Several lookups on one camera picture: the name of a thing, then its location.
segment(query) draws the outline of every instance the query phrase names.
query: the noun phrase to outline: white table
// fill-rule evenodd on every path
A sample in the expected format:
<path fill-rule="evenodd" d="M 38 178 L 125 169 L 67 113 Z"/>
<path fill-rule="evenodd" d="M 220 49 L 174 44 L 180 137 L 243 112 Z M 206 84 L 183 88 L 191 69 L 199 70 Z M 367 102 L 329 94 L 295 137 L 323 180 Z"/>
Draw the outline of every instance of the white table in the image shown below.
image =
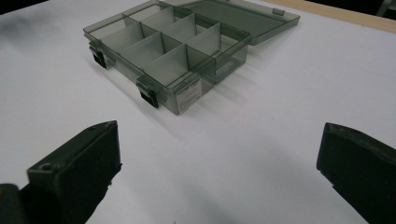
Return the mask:
<path fill-rule="evenodd" d="M 144 0 L 48 1 L 0 16 L 0 181 L 116 120 L 122 170 L 89 223 L 366 223 L 316 169 L 325 122 L 396 147 L 396 34 L 298 9 L 297 26 L 180 116 L 92 57 L 82 29 Z"/>

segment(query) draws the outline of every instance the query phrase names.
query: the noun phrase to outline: open lid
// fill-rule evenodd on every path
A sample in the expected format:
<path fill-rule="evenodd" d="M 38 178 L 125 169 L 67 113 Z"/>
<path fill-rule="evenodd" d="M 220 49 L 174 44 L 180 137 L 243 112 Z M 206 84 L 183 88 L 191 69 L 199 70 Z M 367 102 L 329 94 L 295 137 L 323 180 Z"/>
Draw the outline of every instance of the open lid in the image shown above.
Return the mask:
<path fill-rule="evenodd" d="M 166 3 L 249 32 L 249 45 L 260 44 L 296 25 L 300 19 L 299 15 L 282 9 L 242 0 L 168 0 Z"/>

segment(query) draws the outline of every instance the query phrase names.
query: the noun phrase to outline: compartment box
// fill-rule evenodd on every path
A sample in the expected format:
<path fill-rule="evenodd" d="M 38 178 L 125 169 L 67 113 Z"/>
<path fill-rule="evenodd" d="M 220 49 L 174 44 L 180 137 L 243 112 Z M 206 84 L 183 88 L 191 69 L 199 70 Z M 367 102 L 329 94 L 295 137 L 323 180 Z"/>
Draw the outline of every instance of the compartment box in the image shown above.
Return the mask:
<path fill-rule="evenodd" d="M 84 28 L 93 58 L 178 115 L 300 16 L 241 0 L 151 0 Z"/>

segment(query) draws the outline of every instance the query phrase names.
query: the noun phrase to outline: transparent gray plastic box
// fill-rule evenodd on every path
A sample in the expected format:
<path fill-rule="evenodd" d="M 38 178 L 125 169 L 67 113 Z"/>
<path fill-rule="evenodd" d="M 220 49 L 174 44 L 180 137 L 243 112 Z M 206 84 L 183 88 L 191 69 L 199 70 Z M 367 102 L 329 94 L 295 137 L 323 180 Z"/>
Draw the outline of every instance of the transparent gray plastic box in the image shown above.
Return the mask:
<path fill-rule="evenodd" d="M 193 105 L 257 45 L 300 16 L 241 0 L 151 0 L 84 28 L 93 58 L 115 67 L 154 107 Z"/>

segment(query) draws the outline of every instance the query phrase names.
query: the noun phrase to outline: label sticker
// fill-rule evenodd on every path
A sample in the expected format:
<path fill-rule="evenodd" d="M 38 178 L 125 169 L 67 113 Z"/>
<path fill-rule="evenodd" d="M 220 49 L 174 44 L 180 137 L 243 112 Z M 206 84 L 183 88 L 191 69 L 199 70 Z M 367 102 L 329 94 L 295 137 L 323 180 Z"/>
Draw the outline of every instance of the label sticker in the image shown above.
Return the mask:
<path fill-rule="evenodd" d="M 177 96 L 178 112 L 183 113 L 191 105 L 193 105 L 202 96 L 201 79 L 198 79 L 194 84 L 190 85 L 184 91 L 181 91 Z"/>

